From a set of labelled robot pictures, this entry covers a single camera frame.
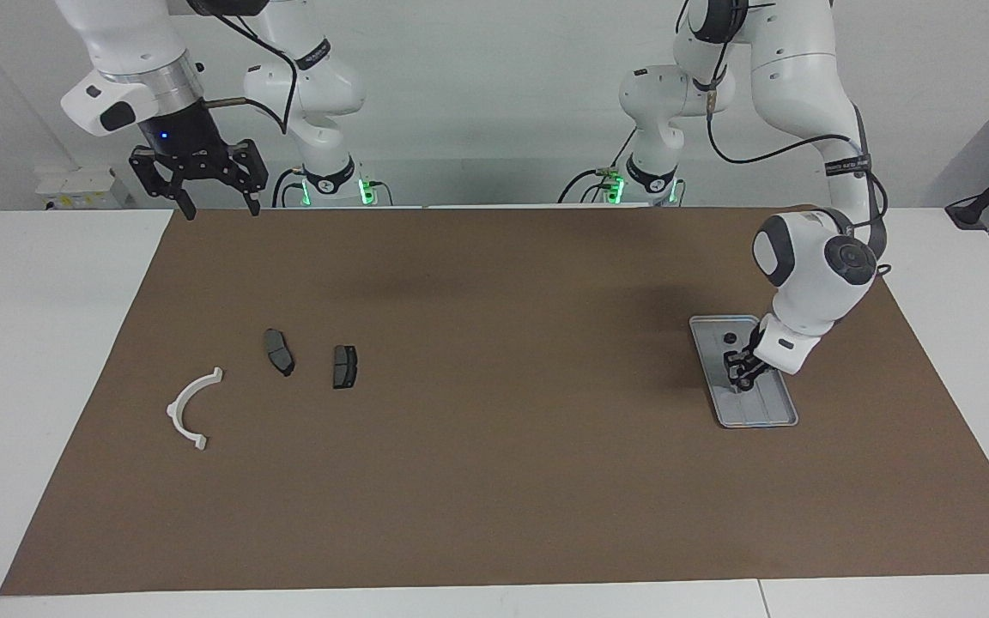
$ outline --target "white electrical box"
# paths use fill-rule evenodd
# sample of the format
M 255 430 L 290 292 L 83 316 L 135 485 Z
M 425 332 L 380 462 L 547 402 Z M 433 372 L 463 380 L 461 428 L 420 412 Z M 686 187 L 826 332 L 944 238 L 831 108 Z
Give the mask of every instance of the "white electrical box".
M 44 176 L 36 193 L 44 198 L 48 209 L 118 210 L 134 204 L 129 189 L 107 167 Z

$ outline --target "brown mat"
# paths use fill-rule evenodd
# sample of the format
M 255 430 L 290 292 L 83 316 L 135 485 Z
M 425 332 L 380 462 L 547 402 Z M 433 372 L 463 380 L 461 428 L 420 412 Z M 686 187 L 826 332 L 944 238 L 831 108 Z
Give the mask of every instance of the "brown mat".
M 799 427 L 714 422 L 687 320 L 765 308 L 765 216 L 175 216 L 1 594 L 989 572 L 989 463 L 882 282 Z M 216 365 L 199 452 L 165 407 Z

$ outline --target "white table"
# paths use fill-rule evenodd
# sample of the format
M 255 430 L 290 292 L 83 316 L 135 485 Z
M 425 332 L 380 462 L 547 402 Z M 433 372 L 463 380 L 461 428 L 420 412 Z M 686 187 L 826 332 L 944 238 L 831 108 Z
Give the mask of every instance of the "white table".
M 0 584 L 169 216 L 0 212 Z M 888 285 L 989 457 L 989 239 L 941 210 L 888 227 Z M 974 617 L 989 575 L 23 597 L 0 615 Z

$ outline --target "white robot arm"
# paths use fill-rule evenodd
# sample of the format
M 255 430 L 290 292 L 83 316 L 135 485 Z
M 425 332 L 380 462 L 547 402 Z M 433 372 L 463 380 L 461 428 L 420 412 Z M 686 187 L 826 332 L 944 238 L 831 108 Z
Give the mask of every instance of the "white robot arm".
M 307 195 L 313 201 L 364 198 L 361 164 L 346 148 L 331 117 L 355 113 L 365 105 L 365 86 L 352 68 L 331 55 L 331 43 L 315 24 L 307 0 L 270 0 L 260 13 L 262 38 L 295 60 L 299 70 L 289 135 L 303 160 Z M 251 67 L 243 81 L 247 97 L 282 109 L 288 98 L 289 67 L 270 63 Z
M 193 0 L 197 11 L 215 0 Z M 264 0 L 236 3 L 229 15 L 254 15 Z M 253 215 L 268 173 L 252 140 L 228 145 L 205 105 L 197 67 L 173 28 L 166 0 L 56 0 L 82 36 L 94 70 L 64 95 L 63 109 L 94 136 L 137 124 L 148 146 L 129 161 L 145 191 L 175 200 L 192 219 L 197 208 L 182 181 L 216 179 L 242 193 Z M 166 168 L 164 179 L 157 166 Z
M 676 167 L 682 145 L 673 137 L 675 117 L 707 116 L 712 145 L 730 163 L 780 154 L 734 160 L 715 144 L 712 118 L 733 97 L 727 58 L 737 44 L 752 52 L 750 82 L 759 116 L 801 138 L 787 149 L 819 148 L 831 192 L 831 208 L 774 215 L 755 236 L 755 261 L 778 292 L 749 345 L 726 359 L 731 382 L 749 390 L 767 368 L 799 371 L 814 345 L 871 288 L 887 242 L 887 197 L 871 173 L 860 114 L 837 74 L 828 0 L 688 0 L 677 27 L 677 66 L 635 71 L 622 85 L 622 106 L 636 121 L 638 137 L 623 168 L 633 180 L 631 191 L 645 193 L 649 203 L 664 198 L 666 186 L 659 180 Z M 665 88 L 667 81 L 674 86 Z M 877 191 L 884 196 L 882 208 Z

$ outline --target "gray tray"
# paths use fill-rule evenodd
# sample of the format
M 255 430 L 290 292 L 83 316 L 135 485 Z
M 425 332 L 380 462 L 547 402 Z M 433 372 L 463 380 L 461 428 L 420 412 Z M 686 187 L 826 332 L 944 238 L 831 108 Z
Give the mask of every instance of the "gray tray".
M 715 418 L 730 429 L 739 427 L 791 427 L 799 422 L 792 397 L 788 395 L 784 377 L 777 369 L 769 369 L 757 380 L 753 390 L 735 391 L 727 379 L 723 354 L 742 349 L 749 340 L 758 319 L 754 316 L 694 316 L 689 328 L 694 333 L 697 353 L 704 368 L 704 379 L 712 395 Z M 727 333 L 737 336 L 735 343 L 726 343 Z

